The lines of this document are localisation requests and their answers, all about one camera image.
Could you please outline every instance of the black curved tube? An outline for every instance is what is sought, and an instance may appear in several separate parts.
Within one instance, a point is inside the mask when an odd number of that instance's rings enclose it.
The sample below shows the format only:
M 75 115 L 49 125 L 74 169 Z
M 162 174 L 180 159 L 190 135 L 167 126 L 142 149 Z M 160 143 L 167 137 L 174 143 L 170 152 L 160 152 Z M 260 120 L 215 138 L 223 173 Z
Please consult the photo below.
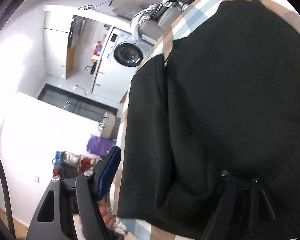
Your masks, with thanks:
M 6 206 L 8 228 L 9 228 L 10 233 L 13 235 L 13 237 L 16 238 L 16 233 L 14 231 L 14 225 L 13 225 L 13 217 L 12 217 L 12 210 L 11 210 L 11 202 L 10 202 L 8 184 L 7 184 L 6 175 L 4 174 L 4 170 L 3 170 L 1 160 L 0 160 L 0 180 L 1 180 L 2 190 L 3 190 L 4 203 L 5 203 L 5 206 Z

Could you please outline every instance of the patterned cloth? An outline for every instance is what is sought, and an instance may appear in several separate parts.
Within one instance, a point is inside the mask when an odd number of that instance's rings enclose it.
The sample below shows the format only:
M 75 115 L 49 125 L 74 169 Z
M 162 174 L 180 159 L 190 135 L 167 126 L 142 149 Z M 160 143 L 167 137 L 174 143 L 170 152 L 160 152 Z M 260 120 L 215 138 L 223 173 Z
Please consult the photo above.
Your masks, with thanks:
M 187 37 L 200 24 L 215 14 L 219 4 L 224 0 L 195 0 L 183 13 L 174 21 L 170 29 L 166 30 L 164 35 L 156 42 L 147 56 L 143 59 L 138 67 L 140 69 L 143 64 L 158 54 L 163 54 L 165 58 L 169 55 L 172 49 L 172 41 Z M 300 33 L 300 15 L 296 12 L 293 6 L 287 0 L 260 0 L 267 8 L 281 16 L 290 25 L 292 25 Z M 121 148 L 122 159 L 119 165 L 117 174 L 114 178 L 110 197 L 114 211 L 118 210 L 118 198 L 121 184 L 124 143 L 127 125 L 127 113 L 129 104 L 129 91 L 124 103 L 121 125 L 119 128 L 119 136 L 117 145 Z M 138 240 L 182 240 L 187 239 L 181 236 L 163 231 L 143 220 L 124 219 L 123 222 L 128 230 Z

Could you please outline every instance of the washing machine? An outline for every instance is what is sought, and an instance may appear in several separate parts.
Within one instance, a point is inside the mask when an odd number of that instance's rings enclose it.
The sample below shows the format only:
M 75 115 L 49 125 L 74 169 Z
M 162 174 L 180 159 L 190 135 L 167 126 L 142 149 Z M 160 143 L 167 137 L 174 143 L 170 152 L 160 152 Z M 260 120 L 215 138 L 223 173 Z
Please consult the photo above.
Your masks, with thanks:
M 148 42 L 136 42 L 130 33 L 113 28 L 102 58 L 122 67 L 137 67 L 151 47 Z

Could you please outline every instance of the person's hand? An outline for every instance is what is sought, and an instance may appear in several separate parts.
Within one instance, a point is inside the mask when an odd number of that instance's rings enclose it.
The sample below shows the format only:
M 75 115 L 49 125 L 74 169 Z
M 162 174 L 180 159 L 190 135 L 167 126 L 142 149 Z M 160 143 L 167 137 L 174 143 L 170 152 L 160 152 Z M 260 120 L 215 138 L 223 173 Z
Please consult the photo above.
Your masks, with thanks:
M 115 223 L 115 216 L 112 215 L 108 210 L 108 203 L 105 199 L 98 201 L 98 207 L 102 215 L 103 221 L 108 228 L 111 228 Z

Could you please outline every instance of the washing machine door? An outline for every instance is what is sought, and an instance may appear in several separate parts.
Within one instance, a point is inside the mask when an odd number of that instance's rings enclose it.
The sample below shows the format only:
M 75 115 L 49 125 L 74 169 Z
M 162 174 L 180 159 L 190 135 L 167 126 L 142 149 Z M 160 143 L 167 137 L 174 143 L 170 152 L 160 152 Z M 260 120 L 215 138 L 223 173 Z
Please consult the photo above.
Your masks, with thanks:
M 134 44 L 123 42 L 120 43 L 113 52 L 117 62 L 126 67 L 139 66 L 143 60 L 142 51 Z

